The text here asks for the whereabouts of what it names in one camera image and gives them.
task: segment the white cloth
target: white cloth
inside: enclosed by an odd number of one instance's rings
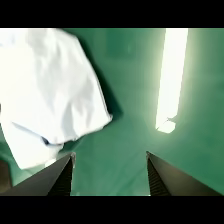
[[[63,143],[112,119],[78,39],[58,29],[0,29],[0,103],[3,133],[21,169],[45,163]]]

